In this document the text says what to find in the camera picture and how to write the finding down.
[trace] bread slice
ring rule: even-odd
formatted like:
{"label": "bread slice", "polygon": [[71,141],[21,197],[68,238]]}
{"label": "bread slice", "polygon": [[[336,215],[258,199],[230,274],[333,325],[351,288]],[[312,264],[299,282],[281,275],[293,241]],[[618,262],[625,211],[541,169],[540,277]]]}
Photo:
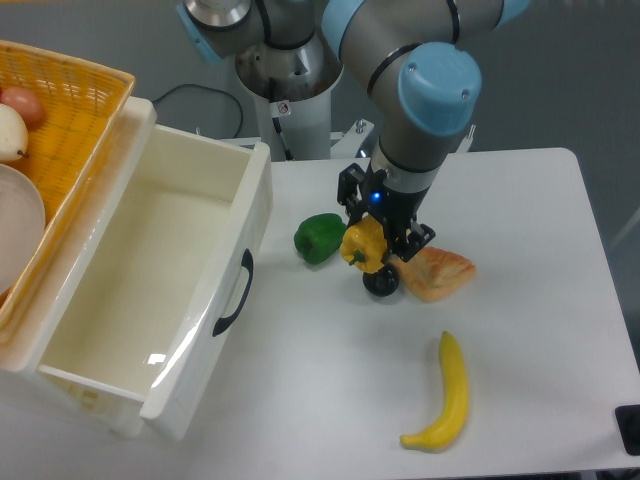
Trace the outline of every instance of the bread slice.
{"label": "bread slice", "polygon": [[476,275],[476,266],[457,253],[435,247],[424,247],[411,260],[390,259],[398,270],[400,281],[425,302],[441,300]]}

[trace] gray floor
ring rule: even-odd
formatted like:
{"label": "gray floor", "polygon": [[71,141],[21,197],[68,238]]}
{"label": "gray floor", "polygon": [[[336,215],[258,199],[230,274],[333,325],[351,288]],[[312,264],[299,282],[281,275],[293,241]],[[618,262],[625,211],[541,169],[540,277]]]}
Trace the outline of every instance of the gray floor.
{"label": "gray floor", "polygon": [[[181,83],[236,95],[240,136],[256,136],[250,98],[232,61],[201,63],[174,13],[176,0],[82,0],[0,5],[0,37],[94,60],[134,74],[134,95],[153,99]],[[318,1],[318,10],[323,1]],[[634,348],[640,352],[640,227],[616,234],[640,207],[640,0],[532,0],[512,24],[460,44],[477,60],[483,93],[476,150],[566,147],[581,162]],[[347,73],[333,98],[333,130],[382,118]],[[158,123],[227,138],[239,120],[228,99],[185,90],[159,107]]]}

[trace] white drawer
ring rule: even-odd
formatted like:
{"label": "white drawer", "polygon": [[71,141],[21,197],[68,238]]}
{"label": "white drawer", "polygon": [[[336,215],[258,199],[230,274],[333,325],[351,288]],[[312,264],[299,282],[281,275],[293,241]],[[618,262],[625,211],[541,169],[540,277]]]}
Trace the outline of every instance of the white drawer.
{"label": "white drawer", "polygon": [[180,439],[249,291],[272,208],[270,157],[264,144],[145,131],[141,120],[143,138],[129,143],[142,142],[142,154],[120,161],[120,191],[112,178],[115,190],[95,194],[104,203],[95,225],[96,205],[84,219],[81,210],[84,233],[17,309],[0,366],[122,434],[146,422]]}

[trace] fake vegetable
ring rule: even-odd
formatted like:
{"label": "fake vegetable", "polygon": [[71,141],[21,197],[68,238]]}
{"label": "fake vegetable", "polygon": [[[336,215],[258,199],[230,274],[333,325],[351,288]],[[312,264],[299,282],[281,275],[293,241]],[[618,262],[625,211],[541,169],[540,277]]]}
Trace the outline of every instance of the fake vegetable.
{"label": "fake vegetable", "polygon": [[340,255],[345,262],[365,273],[376,273],[384,267],[382,257],[386,250],[382,225],[371,215],[349,227],[340,245]]}
{"label": "fake vegetable", "polygon": [[347,226],[340,215],[321,213],[307,218],[293,236],[296,250],[307,263],[317,265],[327,260],[340,247]]}
{"label": "fake vegetable", "polygon": [[462,350],[449,332],[440,339],[440,367],[444,381],[445,403],[440,417],[422,432],[401,435],[405,448],[440,450],[459,435],[469,413],[469,382]]}
{"label": "fake vegetable", "polygon": [[22,117],[13,108],[0,104],[0,162],[27,156],[29,133]]}
{"label": "fake vegetable", "polygon": [[0,94],[0,103],[13,108],[29,129],[37,128],[46,116],[44,106],[28,88],[9,87]]}

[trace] wicker basket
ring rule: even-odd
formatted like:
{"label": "wicker basket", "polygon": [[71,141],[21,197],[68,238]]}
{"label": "wicker basket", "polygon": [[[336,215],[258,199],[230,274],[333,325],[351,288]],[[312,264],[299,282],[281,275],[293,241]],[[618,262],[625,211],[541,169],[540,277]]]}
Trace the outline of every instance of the wicker basket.
{"label": "wicker basket", "polygon": [[78,194],[90,180],[93,163],[134,83],[124,72],[0,40],[0,87],[29,88],[47,112],[43,125],[29,132],[29,158],[8,164],[38,188],[47,226],[31,262],[4,301],[0,298],[0,329],[70,221]]}

